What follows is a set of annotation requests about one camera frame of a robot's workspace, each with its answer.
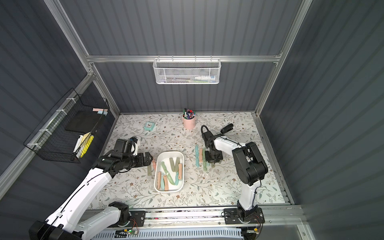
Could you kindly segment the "orange fruit knife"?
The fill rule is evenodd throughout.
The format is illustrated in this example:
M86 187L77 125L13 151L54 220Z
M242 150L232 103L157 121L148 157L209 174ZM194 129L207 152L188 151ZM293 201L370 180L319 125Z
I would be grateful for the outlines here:
M203 163L203 149L199 149L199 163Z

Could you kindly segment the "green fruit knife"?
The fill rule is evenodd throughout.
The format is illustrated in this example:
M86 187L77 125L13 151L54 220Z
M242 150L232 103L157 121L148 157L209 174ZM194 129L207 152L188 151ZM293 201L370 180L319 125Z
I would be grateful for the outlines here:
M207 164L207 160L206 160L206 150L203 149L202 151L202 158L203 158L203 169L204 171L207 171L208 170L208 164Z

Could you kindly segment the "pink fruit knife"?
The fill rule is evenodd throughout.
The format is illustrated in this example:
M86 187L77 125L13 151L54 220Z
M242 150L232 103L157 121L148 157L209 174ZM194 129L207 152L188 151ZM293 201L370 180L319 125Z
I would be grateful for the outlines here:
M153 160L153 161L152 161L152 165L153 165L153 169L154 169L154 171L156 171L156 169L157 169L156 160Z

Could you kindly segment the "teal fruit knife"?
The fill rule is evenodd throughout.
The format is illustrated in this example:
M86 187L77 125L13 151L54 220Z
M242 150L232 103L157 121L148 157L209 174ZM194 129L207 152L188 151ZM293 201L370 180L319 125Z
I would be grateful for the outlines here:
M195 154L196 154L196 167L200 167L200 152L199 152L199 146L195 145Z

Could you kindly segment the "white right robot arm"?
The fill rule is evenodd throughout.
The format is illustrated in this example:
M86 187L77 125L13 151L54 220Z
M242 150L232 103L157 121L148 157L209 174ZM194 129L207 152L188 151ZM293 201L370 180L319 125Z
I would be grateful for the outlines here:
M206 161L219 163L223 153L234 159L235 169L241 180L241 195L237 202L239 221L246 223L252 220L265 223L262 209L256 201L258 188L269 172L268 166L261 155L256 143L238 143L223 135L213 136L205 140L208 150L205 152Z

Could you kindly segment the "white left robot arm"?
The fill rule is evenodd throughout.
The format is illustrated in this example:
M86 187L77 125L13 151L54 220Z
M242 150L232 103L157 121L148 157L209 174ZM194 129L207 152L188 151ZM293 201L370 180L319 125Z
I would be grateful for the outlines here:
M115 175L132 168L150 166L150 153L114 154L107 152L97 159L83 182L65 202L44 221L36 221L29 229L32 240L90 240L109 226L128 226L133 222L129 206L112 202L102 212L80 222L96 195Z

